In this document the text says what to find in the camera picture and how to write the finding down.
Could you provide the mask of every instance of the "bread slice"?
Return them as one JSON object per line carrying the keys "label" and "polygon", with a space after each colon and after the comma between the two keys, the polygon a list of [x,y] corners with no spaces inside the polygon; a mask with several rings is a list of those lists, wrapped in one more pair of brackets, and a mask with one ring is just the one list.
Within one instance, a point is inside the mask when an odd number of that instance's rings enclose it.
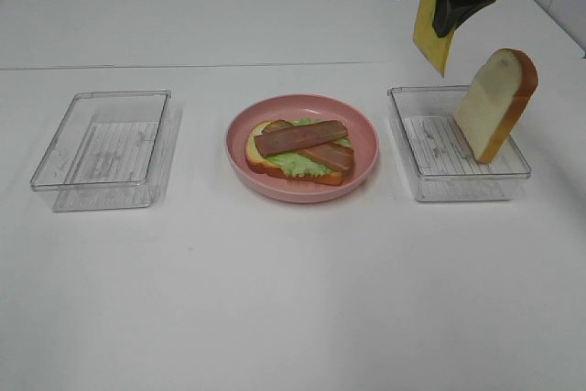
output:
{"label": "bread slice", "polygon": [[516,49],[497,50],[478,70],[453,114],[478,162],[494,159],[537,83],[535,65]]}
{"label": "bread slice", "polygon": [[279,168],[277,165],[273,164],[272,162],[266,160],[264,157],[260,155],[258,150],[256,149],[255,144],[255,136],[260,135],[263,133],[263,129],[269,125],[271,121],[263,121],[262,123],[258,124],[253,128],[246,140],[245,146],[245,156],[246,162],[248,163],[248,167],[254,171],[255,173],[266,173],[273,178],[279,179],[291,179],[291,180],[309,180],[317,183],[323,183],[326,185],[340,185],[342,184],[343,175],[340,171],[332,171],[330,174],[325,176],[317,176],[313,177],[311,175],[307,176],[287,176],[285,172]]}

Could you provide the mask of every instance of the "pink plate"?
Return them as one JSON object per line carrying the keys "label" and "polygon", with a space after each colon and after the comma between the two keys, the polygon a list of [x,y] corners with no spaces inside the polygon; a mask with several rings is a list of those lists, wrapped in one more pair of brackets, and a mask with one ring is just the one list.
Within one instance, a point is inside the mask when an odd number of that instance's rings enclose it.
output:
{"label": "pink plate", "polygon": [[[338,119],[348,128],[354,148],[354,169],[344,176],[342,185],[271,178],[254,173],[246,164],[244,145],[258,123],[302,118]],[[246,186],[267,197],[295,203],[329,201],[349,193],[366,179],[378,157],[378,138],[368,119],[348,104],[319,95],[282,95],[256,103],[234,118],[225,141],[230,163]]]}

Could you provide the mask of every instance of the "clear plastic container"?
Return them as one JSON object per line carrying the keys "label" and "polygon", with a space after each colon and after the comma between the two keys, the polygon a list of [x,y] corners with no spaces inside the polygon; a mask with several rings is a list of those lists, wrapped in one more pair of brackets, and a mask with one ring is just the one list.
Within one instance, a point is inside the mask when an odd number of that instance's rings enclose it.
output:
{"label": "clear plastic container", "polygon": [[30,188],[54,212],[140,208],[166,186],[169,91],[75,95]]}
{"label": "clear plastic container", "polygon": [[509,136],[490,164],[476,162],[452,113],[468,86],[388,91],[391,127],[417,201],[505,201],[531,168]]}

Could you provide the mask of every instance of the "yellow cheese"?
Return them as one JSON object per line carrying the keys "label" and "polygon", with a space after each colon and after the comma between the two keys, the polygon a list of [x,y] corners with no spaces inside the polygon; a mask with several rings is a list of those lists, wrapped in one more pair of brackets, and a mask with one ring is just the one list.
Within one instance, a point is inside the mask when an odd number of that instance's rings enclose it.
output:
{"label": "yellow cheese", "polygon": [[439,38],[433,28],[433,17],[436,11],[436,0],[419,0],[418,16],[415,21],[413,41],[423,55],[436,68],[441,76],[446,71],[451,40],[456,28],[446,37]]}

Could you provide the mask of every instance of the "white tabletop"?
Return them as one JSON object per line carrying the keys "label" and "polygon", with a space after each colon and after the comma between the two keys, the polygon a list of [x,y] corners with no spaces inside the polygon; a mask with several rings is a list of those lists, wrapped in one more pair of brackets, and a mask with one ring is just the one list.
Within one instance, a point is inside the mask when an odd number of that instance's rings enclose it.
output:
{"label": "white tabletop", "polygon": [[[586,76],[538,68],[532,178],[452,204],[405,185],[385,92],[429,77],[404,64],[0,72],[0,388],[583,389]],[[55,214],[30,191],[74,93],[161,88],[183,106],[165,200]],[[272,201],[231,170],[226,126],[289,92],[373,122],[347,197]]]}
{"label": "white tabletop", "polygon": [[[0,69],[421,60],[418,0],[0,0]],[[496,49],[583,50],[532,0],[498,0],[456,34],[448,75]]]}

